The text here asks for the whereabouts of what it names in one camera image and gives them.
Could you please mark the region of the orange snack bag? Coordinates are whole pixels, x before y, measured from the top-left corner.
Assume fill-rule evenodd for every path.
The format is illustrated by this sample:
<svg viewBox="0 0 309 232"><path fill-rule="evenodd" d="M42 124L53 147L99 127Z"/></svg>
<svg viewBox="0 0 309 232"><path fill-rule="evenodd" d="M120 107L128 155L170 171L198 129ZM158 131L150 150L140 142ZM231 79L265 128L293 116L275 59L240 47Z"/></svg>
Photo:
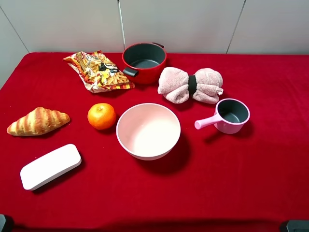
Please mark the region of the orange snack bag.
<svg viewBox="0 0 309 232"><path fill-rule="evenodd" d="M102 51L81 51L63 60L79 74L85 88L92 93L135 87Z"/></svg>

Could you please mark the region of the large pink bowl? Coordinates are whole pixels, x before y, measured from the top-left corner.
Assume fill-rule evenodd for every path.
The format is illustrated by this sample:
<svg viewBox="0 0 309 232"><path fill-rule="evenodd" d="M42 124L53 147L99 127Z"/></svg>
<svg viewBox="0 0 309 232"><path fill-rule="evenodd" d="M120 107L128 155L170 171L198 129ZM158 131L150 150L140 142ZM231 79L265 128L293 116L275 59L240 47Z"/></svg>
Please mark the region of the large pink bowl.
<svg viewBox="0 0 309 232"><path fill-rule="evenodd" d="M142 103L127 109L116 125L122 148L140 160L157 160L169 153L179 140L181 125L167 107Z"/></svg>

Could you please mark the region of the white rectangular box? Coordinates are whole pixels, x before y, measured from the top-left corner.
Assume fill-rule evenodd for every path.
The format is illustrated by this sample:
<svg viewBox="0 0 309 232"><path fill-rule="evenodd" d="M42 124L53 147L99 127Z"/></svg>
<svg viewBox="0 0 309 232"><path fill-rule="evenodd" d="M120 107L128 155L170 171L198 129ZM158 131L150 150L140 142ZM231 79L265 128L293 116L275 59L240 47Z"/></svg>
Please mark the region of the white rectangular box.
<svg viewBox="0 0 309 232"><path fill-rule="evenodd" d="M36 190L76 168L82 162L77 147L67 144L57 148L31 163L20 171L20 177L25 190Z"/></svg>

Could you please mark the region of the pink rolled towel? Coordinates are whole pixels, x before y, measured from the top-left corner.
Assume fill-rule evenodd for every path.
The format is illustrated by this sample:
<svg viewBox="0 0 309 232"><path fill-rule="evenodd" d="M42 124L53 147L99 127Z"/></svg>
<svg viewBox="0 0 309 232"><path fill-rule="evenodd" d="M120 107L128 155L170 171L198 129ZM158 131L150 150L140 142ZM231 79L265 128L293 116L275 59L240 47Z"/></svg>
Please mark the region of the pink rolled towel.
<svg viewBox="0 0 309 232"><path fill-rule="evenodd" d="M184 103L190 97L199 102L216 104L224 91L221 74L211 68L199 69L194 75L189 75L181 69L166 67L158 83L158 94L175 104Z"/></svg>

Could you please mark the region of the black object bottom right corner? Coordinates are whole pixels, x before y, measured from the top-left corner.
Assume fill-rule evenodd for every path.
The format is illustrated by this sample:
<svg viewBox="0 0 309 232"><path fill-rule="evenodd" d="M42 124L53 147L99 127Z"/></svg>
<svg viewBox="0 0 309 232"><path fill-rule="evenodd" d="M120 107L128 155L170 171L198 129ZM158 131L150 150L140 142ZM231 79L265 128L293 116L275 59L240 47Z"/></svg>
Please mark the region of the black object bottom right corner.
<svg viewBox="0 0 309 232"><path fill-rule="evenodd" d="M309 220L289 220L280 225L280 232L309 232Z"/></svg>

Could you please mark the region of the golden brown croissant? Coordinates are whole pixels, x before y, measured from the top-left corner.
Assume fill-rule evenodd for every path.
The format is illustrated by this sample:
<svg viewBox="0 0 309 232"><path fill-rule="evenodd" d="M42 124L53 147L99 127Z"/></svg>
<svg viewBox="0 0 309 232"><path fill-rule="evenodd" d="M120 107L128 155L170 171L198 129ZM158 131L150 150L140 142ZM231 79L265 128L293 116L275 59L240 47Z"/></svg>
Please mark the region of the golden brown croissant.
<svg viewBox="0 0 309 232"><path fill-rule="evenodd" d="M70 122L70 117L66 113L58 110L50 110L37 107L26 116L13 122L7 133L12 136L40 136L56 130Z"/></svg>

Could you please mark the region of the orange mandarin fruit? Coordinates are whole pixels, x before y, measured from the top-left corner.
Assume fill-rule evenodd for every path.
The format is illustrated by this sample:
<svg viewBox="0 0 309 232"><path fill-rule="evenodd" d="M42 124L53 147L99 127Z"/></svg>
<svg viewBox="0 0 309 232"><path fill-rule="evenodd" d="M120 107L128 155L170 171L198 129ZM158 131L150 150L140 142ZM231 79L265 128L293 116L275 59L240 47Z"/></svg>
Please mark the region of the orange mandarin fruit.
<svg viewBox="0 0 309 232"><path fill-rule="evenodd" d="M97 103L89 109L87 119L95 129L105 130L115 123L116 112L108 103Z"/></svg>

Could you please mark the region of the small pink saucepan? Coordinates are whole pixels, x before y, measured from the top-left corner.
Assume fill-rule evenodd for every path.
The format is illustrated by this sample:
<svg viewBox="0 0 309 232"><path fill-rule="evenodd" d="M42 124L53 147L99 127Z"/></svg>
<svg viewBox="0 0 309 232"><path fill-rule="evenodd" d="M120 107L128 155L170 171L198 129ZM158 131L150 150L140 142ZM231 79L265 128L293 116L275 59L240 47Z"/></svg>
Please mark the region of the small pink saucepan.
<svg viewBox="0 0 309 232"><path fill-rule="evenodd" d="M248 122L250 116L250 110L243 102L227 98L216 104L213 116L195 121L194 126L200 130L206 126L214 125L220 132L235 134Z"/></svg>

